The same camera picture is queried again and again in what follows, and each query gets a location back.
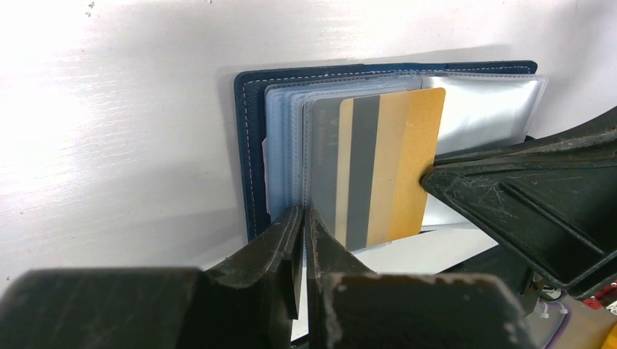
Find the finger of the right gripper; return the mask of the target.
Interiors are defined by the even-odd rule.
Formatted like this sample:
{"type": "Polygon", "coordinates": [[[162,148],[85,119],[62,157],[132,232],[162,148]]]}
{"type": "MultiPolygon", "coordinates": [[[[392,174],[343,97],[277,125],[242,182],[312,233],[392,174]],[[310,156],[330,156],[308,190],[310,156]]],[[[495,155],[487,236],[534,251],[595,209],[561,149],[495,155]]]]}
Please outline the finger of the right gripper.
{"type": "Polygon", "coordinates": [[[548,137],[438,159],[429,194],[586,299],[616,281],[616,110],[548,137]]]}

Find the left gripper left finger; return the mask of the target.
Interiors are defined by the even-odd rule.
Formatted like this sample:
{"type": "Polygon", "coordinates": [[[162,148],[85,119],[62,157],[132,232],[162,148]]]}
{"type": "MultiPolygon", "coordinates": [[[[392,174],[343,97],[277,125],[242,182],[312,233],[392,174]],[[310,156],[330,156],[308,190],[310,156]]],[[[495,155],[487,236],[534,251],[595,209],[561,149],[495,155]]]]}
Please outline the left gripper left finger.
{"type": "Polygon", "coordinates": [[[3,348],[288,348],[304,211],[198,268],[32,270],[1,298],[3,348]]]}

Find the blue leather card holder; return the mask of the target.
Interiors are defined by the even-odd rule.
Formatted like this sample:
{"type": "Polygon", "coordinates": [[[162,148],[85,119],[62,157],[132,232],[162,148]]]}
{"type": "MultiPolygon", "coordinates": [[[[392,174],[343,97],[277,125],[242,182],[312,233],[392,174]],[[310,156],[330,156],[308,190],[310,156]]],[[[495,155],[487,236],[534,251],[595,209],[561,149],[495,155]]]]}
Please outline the blue leather card holder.
{"type": "MultiPolygon", "coordinates": [[[[335,237],[343,100],[443,88],[435,159],[523,142],[547,84],[536,69],[532,61],[505,61],[240,73],[234,89],[248,236],[260,235],[289,206],[302,205],[317,210],[335,237]]],[[[420,232],[468,225],[428,194],[420,232]]]]}

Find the gold credit card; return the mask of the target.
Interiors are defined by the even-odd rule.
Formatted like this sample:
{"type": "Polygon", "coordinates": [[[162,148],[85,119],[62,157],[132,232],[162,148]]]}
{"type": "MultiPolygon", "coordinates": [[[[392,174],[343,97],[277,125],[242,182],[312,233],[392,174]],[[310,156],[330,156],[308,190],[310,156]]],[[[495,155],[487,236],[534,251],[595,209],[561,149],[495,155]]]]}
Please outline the gold credit card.
{"type": "Polygon", "coordinates": [[[340,107],[335,237],[354,251],[421,230],[421,177],[437,151],[446,91],[345,99],[340,107]]]}

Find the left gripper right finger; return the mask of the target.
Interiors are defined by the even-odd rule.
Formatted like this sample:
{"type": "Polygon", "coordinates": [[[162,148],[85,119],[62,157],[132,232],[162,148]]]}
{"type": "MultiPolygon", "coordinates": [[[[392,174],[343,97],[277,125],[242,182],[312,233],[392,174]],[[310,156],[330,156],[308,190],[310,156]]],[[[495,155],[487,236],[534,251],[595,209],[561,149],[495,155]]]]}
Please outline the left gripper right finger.
{"type": "Polygon", "coordinates": [[[532,348],[525,313],[483,273],[379,274],[304,219],[311,348],[532,348]]]}

